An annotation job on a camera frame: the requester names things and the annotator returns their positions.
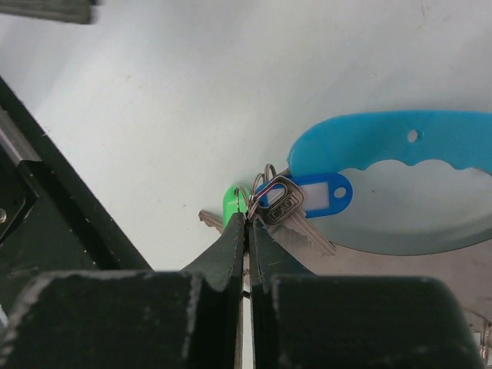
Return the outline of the blue key tag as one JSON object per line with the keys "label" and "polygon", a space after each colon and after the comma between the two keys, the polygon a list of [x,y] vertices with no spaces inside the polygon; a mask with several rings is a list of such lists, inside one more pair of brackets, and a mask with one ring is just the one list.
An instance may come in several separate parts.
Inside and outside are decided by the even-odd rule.
{"label": "blue key tag", "polygon": [[[304,192],[302,208],[307,218],[327,217],[342,212],[351,203],[353,188],[349,180],[338,173],[324,173],[293,177],[283,175],[291,179]],[[253,193],[249,215],[256,212],[256,194],[269,182],[259,185]]]}

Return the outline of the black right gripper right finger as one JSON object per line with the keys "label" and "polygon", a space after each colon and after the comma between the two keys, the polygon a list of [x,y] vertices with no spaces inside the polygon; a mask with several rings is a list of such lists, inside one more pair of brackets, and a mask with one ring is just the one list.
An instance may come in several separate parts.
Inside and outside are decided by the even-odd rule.
{"label": "black right gripper right finger", "polygon": [[248,225],[256,368],[483,368],[441,281],[318,276],[261,221]]}

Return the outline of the green key tag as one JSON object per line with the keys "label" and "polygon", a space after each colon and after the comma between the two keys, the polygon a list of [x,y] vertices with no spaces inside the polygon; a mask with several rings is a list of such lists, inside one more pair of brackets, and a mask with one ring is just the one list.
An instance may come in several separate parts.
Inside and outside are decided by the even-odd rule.
{"label": "green key tag", "polygon": [[222,220],[226,228],[231,216],[238,212],[248,213],[250,192],[239,184],[231,186],[224,194],[222,201]]}

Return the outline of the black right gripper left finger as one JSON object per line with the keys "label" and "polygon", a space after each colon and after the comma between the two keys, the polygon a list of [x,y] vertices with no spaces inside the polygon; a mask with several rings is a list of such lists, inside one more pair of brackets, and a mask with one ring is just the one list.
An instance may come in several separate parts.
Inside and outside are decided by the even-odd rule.
{"label": "black right gripper left finger", "polygon": [[181,271],[56,271],[26,286],[3,368],[239,368],[245,220]]}

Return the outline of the silver key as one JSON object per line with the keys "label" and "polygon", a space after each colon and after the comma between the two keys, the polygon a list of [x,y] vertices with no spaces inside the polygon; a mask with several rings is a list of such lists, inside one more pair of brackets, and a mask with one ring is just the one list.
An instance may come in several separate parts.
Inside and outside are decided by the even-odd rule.
{"label": "silver key", "polygon": [[200,210],[198,212],[198,218],[201,222],[205,223],[210,228],[215,228],[220,234],[224,231],[222,217],[212,214],[210,211]]}
{"label": "silver key", "polygon": [[295,231],[320,254],[335,255],[336,246],[307,219],[304,192],[291,179],[277,175],[256,195],[256,212],[267,226]]}

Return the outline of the large metal keyring blue handle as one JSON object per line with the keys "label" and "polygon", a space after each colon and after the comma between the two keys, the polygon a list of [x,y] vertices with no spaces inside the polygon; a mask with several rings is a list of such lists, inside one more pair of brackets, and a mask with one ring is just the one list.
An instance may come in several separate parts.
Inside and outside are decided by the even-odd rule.
{"label": "large metal keyring blue handle", "polygon": [[303,133],[293,177],[338,173],[342,212],[309,218],[327,239],[375,254],[435,254],[491,237],[491,116],[476,111],[342,115]]}

